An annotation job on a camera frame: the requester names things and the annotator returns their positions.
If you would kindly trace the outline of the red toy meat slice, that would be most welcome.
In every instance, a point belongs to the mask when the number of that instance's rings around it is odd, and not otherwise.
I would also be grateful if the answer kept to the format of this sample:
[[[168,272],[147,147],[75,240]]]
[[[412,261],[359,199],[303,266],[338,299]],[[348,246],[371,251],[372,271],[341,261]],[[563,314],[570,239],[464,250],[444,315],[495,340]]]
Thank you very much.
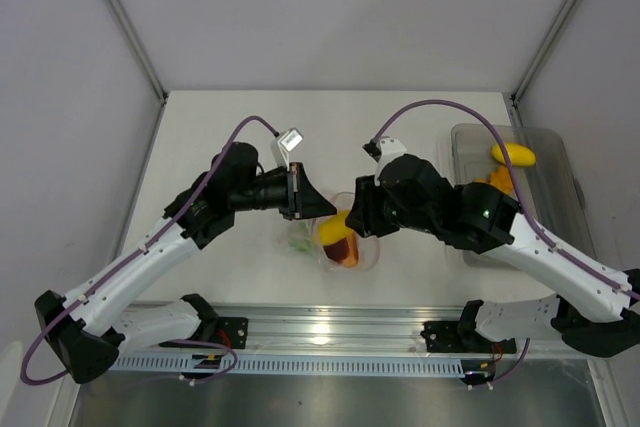
[[[334,264],[354,268],[359,263],[358,239],[355,233],[323,247],[325,256]]]

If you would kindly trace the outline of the green toy lime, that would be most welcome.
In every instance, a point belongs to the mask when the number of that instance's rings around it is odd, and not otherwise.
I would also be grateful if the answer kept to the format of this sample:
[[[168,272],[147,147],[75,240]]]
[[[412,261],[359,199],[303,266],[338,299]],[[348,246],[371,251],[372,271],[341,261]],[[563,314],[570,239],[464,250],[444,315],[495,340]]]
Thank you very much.
[[[292,224],[285,234],[285,244],[301,254],[310,255],[315,252],[312,230],[307,223]]]

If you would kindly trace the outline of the clear zip top bag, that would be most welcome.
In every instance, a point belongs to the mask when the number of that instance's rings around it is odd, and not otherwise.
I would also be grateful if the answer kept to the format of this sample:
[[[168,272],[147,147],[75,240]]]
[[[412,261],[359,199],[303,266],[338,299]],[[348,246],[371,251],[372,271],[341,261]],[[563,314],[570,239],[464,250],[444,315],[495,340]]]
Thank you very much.
[[[330,199],[335,215],[289,223],[276,237],[279,250],[324,270],[371,270],[381,247],[377,238],[362,238],[346,226],[354,200],[353,192],[338,192]]]

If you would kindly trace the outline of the orange toy food piece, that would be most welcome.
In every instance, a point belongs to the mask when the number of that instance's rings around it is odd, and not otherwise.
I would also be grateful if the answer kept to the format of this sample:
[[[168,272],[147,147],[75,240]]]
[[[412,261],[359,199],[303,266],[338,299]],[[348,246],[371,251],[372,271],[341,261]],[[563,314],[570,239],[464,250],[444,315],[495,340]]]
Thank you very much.
[[[500,165],[490,172],[487,177],[477,178],[476,182],[491,185],[506,195],[511,195],[514,192],[511,174],[504,165]]]

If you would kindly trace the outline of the yellow toy mango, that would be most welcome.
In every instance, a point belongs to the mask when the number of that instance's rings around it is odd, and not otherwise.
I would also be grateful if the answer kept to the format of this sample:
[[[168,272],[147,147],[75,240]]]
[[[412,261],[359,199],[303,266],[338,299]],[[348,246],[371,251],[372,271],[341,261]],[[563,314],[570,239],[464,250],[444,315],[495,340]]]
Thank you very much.
[[[514,167],[532,167],[536,164],[535,153],[524,145],[517,143],[506,143],[505,150],[509,156],[511,164]],[[503,155],[499,144],[495,144],[490,149],[492,158],[502,165],[507,165],[506,158]]]

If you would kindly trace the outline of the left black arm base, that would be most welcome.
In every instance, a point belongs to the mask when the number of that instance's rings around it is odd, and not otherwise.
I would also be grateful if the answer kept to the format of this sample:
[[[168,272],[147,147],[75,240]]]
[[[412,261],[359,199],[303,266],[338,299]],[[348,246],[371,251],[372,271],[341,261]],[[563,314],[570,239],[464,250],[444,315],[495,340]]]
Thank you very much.
[[[249,320],[246,317],[220,316],[209,302],[196,293],[181,297],[196,312],[195,331],[183,340],[219,343],[232,349],[244,349],[248,337]]]

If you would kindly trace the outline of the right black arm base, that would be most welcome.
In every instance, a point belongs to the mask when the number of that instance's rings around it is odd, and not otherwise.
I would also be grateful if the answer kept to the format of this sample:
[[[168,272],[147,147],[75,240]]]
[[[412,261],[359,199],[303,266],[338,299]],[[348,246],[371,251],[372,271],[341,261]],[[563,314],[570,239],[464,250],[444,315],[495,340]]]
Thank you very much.
[[[458,320],[424,322],[420,336],[425,341],[426,350],[429,353],[515,354],[517,344],[514,338],[491,341],[476,331],[475,318],[484,305],[482,300],[469,301]]]

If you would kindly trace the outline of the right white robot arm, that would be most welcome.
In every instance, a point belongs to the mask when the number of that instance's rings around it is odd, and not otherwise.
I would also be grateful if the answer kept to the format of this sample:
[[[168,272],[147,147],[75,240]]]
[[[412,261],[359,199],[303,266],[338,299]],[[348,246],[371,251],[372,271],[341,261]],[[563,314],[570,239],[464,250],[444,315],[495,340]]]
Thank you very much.
[[[523,207],[497,188],[453,186],[428,161],[403,154],[355,181],[346,224],[363,238],[401,229],[430,234],[449,247],[485,255],[551,290],[531,301],[471,300],[456,321],[427,321],[430,352],[507,352],[518,339],[560,340],[593,357],[610,358],[639,343],[637,270],[608,268],[527,221]]]

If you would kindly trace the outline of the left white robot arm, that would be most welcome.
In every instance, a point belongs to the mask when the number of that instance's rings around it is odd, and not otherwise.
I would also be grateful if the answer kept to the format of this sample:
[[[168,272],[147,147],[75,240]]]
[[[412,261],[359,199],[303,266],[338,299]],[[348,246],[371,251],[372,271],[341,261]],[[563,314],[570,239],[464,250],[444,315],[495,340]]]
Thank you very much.
[[[139,247],[84,284],[35,302],[44,339],[78,384],[108,371],[123,354],[154,345],[229,347],[218,314],[198,294],[159,308],[126,310],[174,266],[231,229],[238,212],[275,209],[289,221],[335,214],[299,162],[261,173],[257,149],[229,142],[192,186],[169,204]]]

